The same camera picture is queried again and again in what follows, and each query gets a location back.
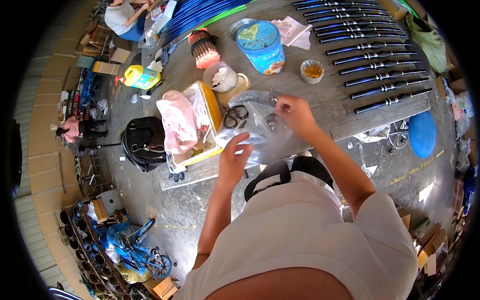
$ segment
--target hand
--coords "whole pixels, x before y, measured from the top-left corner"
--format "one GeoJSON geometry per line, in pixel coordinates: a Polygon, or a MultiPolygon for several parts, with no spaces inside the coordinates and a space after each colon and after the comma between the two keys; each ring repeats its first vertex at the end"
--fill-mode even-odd
{"type": "Polygon", "coordinates": [[[296,135],[306,141],[313,131],[319,129],[307,100],[303,98],[289,94],[281,95],[276,102],[275,113],[282,117],[296,135]]]}
{"type": "Polygon", "coordinates": [[[248,139],[250,135],[247,132],[234,136],[220,154],[220,164],[218,167],[217,185],[232,189],[239,183],[243,176],[243,170],[247,164],[247,159],[253,150],[251,144],[238,144],[248,139]]]}

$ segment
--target stool seat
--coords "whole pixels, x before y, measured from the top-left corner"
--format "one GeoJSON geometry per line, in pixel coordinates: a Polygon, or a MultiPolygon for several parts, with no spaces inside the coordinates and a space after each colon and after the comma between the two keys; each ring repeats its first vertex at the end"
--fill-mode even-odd
{"type": "Polygon", "coordinates": [[[435,147],[437,128],[429,111],[410,117],[408,122],[410,144],[413,152],[420,158],[428,157],[435,147]]]}

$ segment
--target orange rod bundle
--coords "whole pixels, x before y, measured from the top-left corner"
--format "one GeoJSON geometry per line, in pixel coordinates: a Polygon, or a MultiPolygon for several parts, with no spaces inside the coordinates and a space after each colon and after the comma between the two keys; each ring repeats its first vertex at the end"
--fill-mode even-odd
{"type": "Polygon", "coordinates": [[[212,63],[220,60],[220,54],[217,52],[212,36],[206,28],[193,31],[188,37],[188,43],[198,69],[206,69],[212,63]]]}

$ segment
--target black backpack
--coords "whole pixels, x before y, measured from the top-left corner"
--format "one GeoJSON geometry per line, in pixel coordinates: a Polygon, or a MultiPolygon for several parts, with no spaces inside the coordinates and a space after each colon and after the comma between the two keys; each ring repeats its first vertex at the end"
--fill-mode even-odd
{"type": "Polygon", "coordinates": [[[143,172],[150,172],[167,161],[162,120],[144,117],[131,120],[121,134],[128,160],[143,172]]]}

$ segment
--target black scissors handle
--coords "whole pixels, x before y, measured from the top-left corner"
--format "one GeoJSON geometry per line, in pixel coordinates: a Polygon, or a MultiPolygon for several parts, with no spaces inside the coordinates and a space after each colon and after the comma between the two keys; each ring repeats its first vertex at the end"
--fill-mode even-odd
{"type": "Polygon", "coordinates": [[[227,108],[227,113],[225,114],[225,117],[223,118],[223,126],[227,129],[233,129],[235,127],[238,126],[238,121],[237,119],[239,120],[244,120],[248,117],[248,111],[247,109],[245,108],[244,105],[236,105],[232,108],[227,108]],[[246,113],[245,115],[241,116],[238,112],[237,112],[237,108],[244,108],[246,113]],[[233,120],[234,124],[232,126],[228,126],[227,125],[227,119],[231,119],[233,120]]]}

